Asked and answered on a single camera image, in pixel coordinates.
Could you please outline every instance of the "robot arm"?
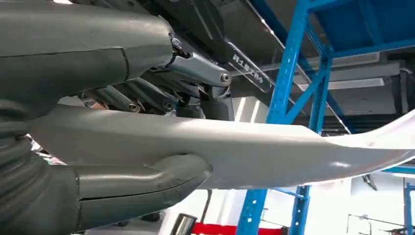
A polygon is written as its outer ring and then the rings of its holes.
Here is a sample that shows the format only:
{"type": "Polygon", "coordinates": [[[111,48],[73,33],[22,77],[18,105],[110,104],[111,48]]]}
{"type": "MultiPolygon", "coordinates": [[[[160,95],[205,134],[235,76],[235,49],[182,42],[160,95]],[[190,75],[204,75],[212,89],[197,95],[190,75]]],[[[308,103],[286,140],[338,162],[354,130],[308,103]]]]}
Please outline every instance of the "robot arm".
{"type": "MultiPolygon", "coordinates": [[[[108,86],[90,90],[87,94],[110,106],[110,109],[114,107],[120,111],[139,112],[141,107],[146,113],[149,113],[149,109],[152,109],[153,111],[150,113],[165,114],[177,107],[176,115],[180,117],[203,118],[203,114],[197,110],[199,105],[189,103],[191,97],[197,97],[206,118],[232,121],[234,115],[229,87],[231,76],[228,71],[197,53],[183,52],[177,42],[177,39],[172,39],[174,53],[171,61],[164,67],[157,68],[157,70],[181,73],[183,75],[181,77],[182,81],[172,80],[169,82],[179,86],[178,90],[189,86],[195,88],[196,92],[181,92],[182,96],[178,98],[138,77],[115,85],[116,89],[108,86]],[[147,107],[144,107],[140,101],[148,104],[147,107]]],[[[174,86],[169,85],[168,87],[173,91],[175,90],[174,86]]]]}
{"type": "Polygon", "coordinates": [[[116,223],[174,205],[209,176],[211,166],[190,154],[137,166],[48,165],[25,137],[60,98],[170,62],[164,21],[46,1],[0,1],[0,11],[0,234],[116,223]]]}

